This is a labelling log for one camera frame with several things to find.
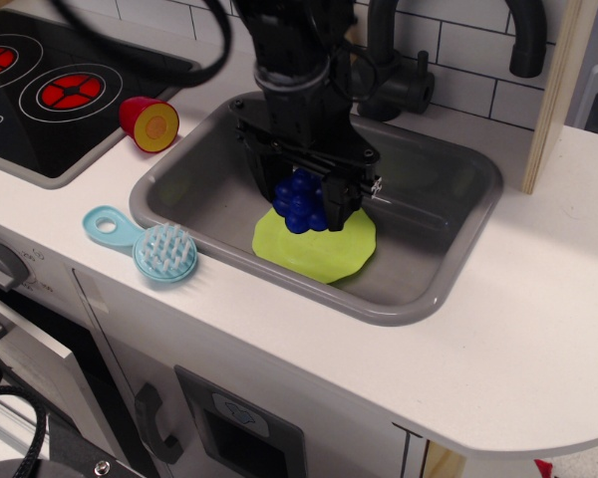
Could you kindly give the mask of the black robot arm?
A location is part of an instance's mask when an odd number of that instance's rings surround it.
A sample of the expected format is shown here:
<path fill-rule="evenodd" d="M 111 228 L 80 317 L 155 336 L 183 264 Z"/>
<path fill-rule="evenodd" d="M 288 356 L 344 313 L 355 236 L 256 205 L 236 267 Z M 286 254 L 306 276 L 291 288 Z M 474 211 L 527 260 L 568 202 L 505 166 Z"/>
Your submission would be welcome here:
<path fill-rule="evenodd" d="M 340 231 L 379 185 L 379 153 L 351 124 L 350 1 L 238 1 L 263 95 L 234 101 L 238 137 L 260 193 L 302 168 L 321 179 L 327 227 Z"/>

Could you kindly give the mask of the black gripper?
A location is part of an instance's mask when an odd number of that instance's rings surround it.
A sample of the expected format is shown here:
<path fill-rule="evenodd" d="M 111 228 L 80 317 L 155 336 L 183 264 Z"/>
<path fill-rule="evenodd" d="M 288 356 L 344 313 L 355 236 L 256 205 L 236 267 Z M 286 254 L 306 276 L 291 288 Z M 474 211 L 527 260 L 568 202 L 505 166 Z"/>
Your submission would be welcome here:
<path fill-rule="evenodd" d="M 328 230 L 342 231 L 360 209 L 362 195 L 374 196 L 382 187 L 376 172 L 380 154 L 353 128 L 352 102 L 329 78 L 293 88 L 259 86 L 260 94 L 233 100 L 232 113 L 261 195 L 272 202 L 292 168 L 304 168 L 323 178 Z"/>

